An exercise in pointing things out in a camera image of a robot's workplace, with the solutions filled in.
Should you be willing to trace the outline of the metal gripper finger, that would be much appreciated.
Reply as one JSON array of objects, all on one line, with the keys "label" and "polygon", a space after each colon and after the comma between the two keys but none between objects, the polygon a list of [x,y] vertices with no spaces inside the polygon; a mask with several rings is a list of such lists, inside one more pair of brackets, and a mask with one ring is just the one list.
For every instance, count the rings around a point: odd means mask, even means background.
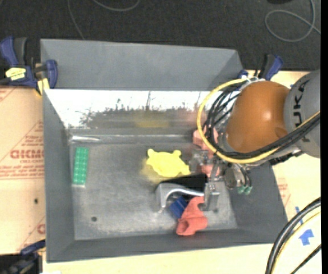
[{"label": "metal gripper finger", "polygon": [[218,200],[220,192],[217,190],[215,184],[207,183],[205,187],[205,210],[206,211],[217,211]]},{"label": "metal gripper finger", "polygon": [[205,172],[209,165],[209,152],[207,150],[192,150],[189,160],[191,172]]}]

